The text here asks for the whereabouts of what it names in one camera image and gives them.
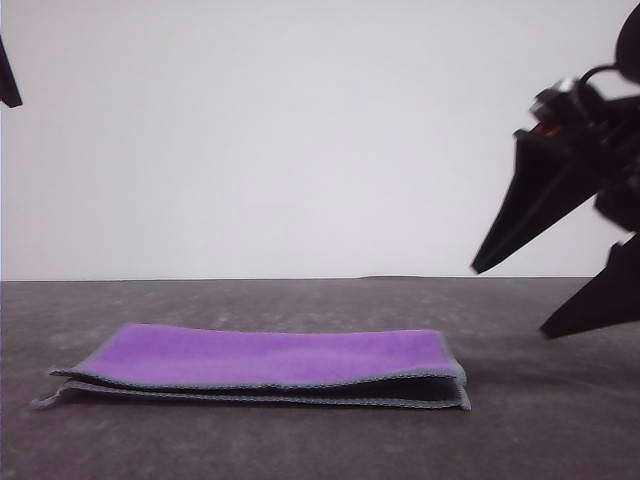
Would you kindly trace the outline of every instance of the microfiber towel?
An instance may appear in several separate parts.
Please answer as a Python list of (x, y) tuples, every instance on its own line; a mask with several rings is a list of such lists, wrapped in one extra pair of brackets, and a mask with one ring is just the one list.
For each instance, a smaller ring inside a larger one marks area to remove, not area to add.
[(434, 330), (341, 334), (123, 326), (73, 368), (68, 391), (128, 398), (470, 409), (466, 377)]

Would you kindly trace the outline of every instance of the black object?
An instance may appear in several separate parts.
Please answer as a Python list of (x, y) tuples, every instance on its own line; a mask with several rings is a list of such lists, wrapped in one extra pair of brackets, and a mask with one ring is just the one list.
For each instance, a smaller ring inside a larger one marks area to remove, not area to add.
[[(536, 97), (538, 124), (518, 130), (515, 173), (472, 267), (484, 272), (580, 204), (640, 230), (640, 96), (605, 99), (587, 82), (617, 70), (640, 83), (640, 5), (625, 22), (616, 62), (562, 80)], [(559, 337), (640, 319), (640, 236), (611, 250), (607, 267), (542, 326)]]
[(16, 80), (13, 78), (2, 37), (0, 37), (0, 100), (11, 108), (22, 105), (22, 98), (20, 98)]

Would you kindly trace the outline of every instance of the dark gray tabletop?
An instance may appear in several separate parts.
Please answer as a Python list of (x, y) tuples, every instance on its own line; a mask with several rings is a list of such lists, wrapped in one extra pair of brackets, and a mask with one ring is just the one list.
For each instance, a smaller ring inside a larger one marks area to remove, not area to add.
[[(640, 323), (546, 341), (584, 279), (5, 283), (3, 479), (638, 479)], [(45, 411), (126, 322), (281, 332), (441, 330), (473, 410), (113, 401)]]

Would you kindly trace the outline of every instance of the white backdrop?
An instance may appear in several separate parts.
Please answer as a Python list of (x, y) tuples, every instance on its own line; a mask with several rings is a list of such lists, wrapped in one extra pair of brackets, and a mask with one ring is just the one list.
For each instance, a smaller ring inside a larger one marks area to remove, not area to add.
[[(635, 4), (5, 0), (4, 279), (470, 275), (532, 98)], [(489, 274), (594, 274), (590, 205)]]

